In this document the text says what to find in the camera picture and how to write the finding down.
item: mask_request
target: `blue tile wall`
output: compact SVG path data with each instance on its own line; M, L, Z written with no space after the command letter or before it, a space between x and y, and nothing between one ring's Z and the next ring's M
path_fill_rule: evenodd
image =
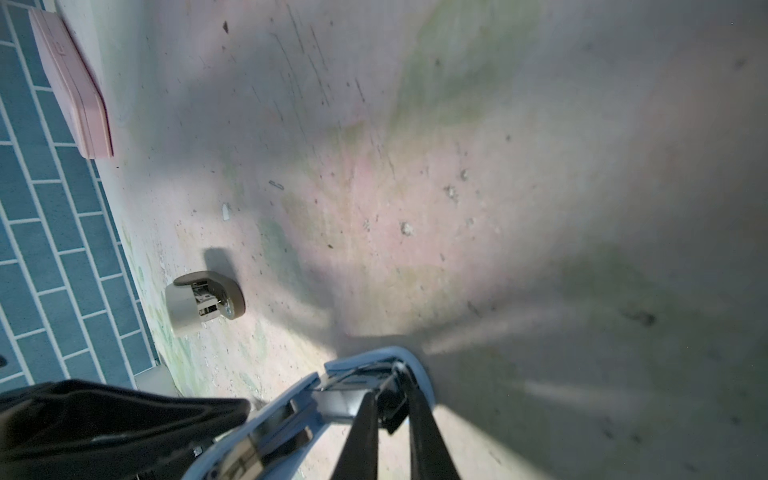
M0 291L12 292L0 296L0 392L100 372L131 388L157 351L96 163L61 145L74 141L47 89L34 3L0 0Z

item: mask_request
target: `pink case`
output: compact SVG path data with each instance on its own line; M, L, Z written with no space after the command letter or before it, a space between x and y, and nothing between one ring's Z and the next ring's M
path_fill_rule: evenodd
M107 112L67 27L53 12L29 9L40 60L56 101L85 158L112 156Z

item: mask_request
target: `pink container lid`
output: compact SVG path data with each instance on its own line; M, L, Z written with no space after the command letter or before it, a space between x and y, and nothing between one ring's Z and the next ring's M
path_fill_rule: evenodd
M111 157L104 102L66 25L55 13L37 8L29 9L29 21L43 70L80 155L94 159Z

